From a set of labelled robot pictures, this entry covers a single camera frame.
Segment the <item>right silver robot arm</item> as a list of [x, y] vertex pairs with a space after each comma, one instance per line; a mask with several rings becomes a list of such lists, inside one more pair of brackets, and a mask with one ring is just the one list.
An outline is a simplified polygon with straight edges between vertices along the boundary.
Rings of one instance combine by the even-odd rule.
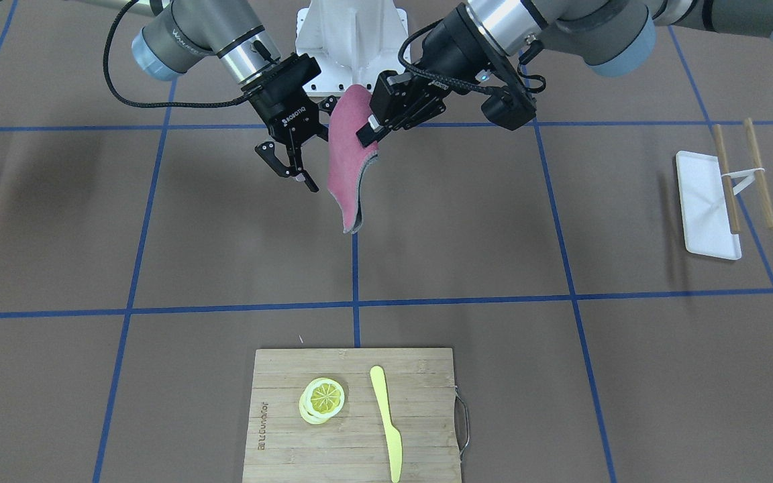
[[[119, 102], [137, 108], [225, 108], [249, 103], [267, 128], [269, 138], [255, 153], [282, 178], [319, 187], [303, 163], [303, 146], [312, 138], [327, 140], [320, 107], [306, 93], [320, 74], [310, 55], [283, 56], [248, 1], [101, 1], [117, 10], [103, 50], [102, 70], [108, 91]], [[151, 20], [132, 40], [132, 56], [148, 76], [173, 81], [203, 59], [217, 58], [239, 86], [239, 97], [224, 102], [139, 102], [119, 94], [109, 70], [111, 43], [123, 17], [137, 9]]]

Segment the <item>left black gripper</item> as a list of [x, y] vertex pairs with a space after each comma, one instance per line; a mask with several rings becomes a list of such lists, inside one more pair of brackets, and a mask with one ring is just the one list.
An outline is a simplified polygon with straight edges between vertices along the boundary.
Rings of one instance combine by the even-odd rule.
[[384, 70], [378, 74], [369, 100], [365, 124], [356, 132], [357, 140], [366, 149], [381, 140], [386, 129], [412, 129], [435, 118], [446, 110], [445, 98], [453, 89], [438, 80], [411, 72]]

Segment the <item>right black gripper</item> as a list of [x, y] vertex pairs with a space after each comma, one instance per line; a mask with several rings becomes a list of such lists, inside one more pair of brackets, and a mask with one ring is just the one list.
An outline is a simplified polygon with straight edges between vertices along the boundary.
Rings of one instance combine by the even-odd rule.
[[[312, 193], [319, 187], [303, 163], [303, 146], [311, 138], [322, 137], [326, 128], [319, 121], [319, 107], [309, 98], [304, 86], [321, 73], [315, 58], [304, 53], [292, 54], [277, 65], [242, 85], [251, 95], [249, 102], [267, 127], [273, 140], [255, 146], [255, 153], [279, 177], [294, 178]], [[289, 151], [289, 162], [276, 155], [279, 142]]]

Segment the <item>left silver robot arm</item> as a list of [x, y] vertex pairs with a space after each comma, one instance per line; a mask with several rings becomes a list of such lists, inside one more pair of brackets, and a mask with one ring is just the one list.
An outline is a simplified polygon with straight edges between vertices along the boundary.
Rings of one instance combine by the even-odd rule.
[[570, 53], [599, 76], [623, 76], [650, 57], [664, 25], [773, 40], [773, 1], [463, 2], [402, 43], [404, 72], [378, 76], [356, 139], [371, 146], [435, 118], [451, 93], [484, 95], [485, 118], [517, 129], [535, 117], [546, 81], [525, 86], [510, 58], [526, 65], [543, 51]]

